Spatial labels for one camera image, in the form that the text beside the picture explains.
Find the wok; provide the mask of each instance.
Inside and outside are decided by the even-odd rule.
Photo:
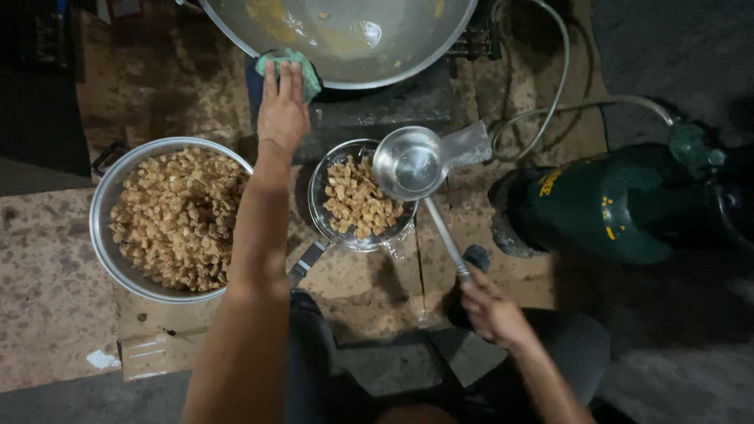
[[[251,56],[301,51],[325,87],[377,88],[415,75],[464,31],[477,0],[201,0]]]

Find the leg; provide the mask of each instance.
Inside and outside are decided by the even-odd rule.
[[[594,396],[609,360],[609,338],[592,318],[575,312],[524,309],[576,398],[583,404]],[[469,386],[460,416],[469,422],[492,417],[537,422],[529,394],[512,360],[506,360]]]
[[[285,422],[371,422],[374,400],[336,365],[333,333],[317,304],[300,290],[291,293],[288,333]],[[355,410],[359,416],[343,416]]]

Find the metal strainer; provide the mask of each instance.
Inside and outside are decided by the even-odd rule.
[[[344,164],[348,161],[348,155],[353,155],[358,163],[365,156],[374,155],[379,145],[378,140],[359,139],[347,141],[330,150],[325,158],[317,165],[309,181],[309,213],[317,229],[332,243],[337,244],[354,252],[372,252],[377,250],[386,241],[399,235],[414,219],[417,201],[403,203],[403,215],[398,217],[397,223],[388,227],[380,235],[369,234],[364,240],[359,240],[354,234],[352,226],[348,232],[341,234],[330,228],[329,221],[333,214],[322,206],[329,196],[325,194],[327,187],[327,168],[334,164]]]

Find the pot handle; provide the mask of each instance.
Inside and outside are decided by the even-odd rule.
[[[115,153],[116,150],[119,149],[122,149],[123,153],[128,152],[128,146],[122,141],[115,141],[111,143],[110,146],[107,146],[105,151],[102,152],[97,159],[94,159],[94,162],[92,162],[92,174],[97,175],[99,178],[104,177],[105,171],[100,170],[100,167],[113,153]]]

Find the person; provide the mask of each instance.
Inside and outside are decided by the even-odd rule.
[[[259,158],[238,208],[227,291],[194,364],[183,421],[519,422],[535,419],[536,410],[548,424],[592,422],[585,404],[607,364],[605,331],[584,315],[522,310],[471,264],[474,282],[461,288],[468,321],[512,360],[435,402],[386,411],[338,368],[327,322],[309,295],[290,290],[286,276],[291,158],[310,122],[300,65],[282,62],[279,72],[278,84],[271,64],[265,68]]]

